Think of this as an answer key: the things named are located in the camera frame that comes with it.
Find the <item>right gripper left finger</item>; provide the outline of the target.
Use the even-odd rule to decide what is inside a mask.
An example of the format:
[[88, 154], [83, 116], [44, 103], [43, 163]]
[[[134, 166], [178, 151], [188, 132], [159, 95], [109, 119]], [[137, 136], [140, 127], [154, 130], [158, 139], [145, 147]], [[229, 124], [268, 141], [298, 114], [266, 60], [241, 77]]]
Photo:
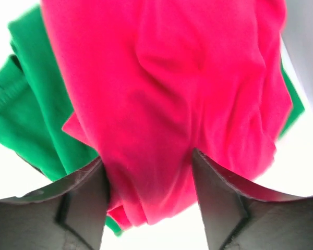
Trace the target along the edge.
[[100, 158], [22, 197], [0, 199], [0, 249], [99, 249], [108, 202]]

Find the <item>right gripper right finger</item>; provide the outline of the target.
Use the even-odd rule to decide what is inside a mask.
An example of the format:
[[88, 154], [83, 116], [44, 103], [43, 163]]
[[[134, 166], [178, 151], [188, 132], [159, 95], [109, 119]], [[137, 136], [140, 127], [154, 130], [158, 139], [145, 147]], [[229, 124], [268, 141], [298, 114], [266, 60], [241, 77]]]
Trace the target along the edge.
[[198, 149], [192, 172], [209, 249], [313, 249], [313, 196], [260, 186]]

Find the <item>pink red t shirt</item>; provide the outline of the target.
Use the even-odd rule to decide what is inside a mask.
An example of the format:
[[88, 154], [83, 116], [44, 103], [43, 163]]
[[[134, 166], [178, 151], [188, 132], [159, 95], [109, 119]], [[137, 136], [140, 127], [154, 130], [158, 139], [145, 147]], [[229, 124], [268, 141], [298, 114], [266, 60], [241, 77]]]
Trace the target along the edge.
[[73, 113], [121, 229], [196, 202], [195, 148], [254, 179], [292, 109], [280, 67], [285, 1], [42, 1]]

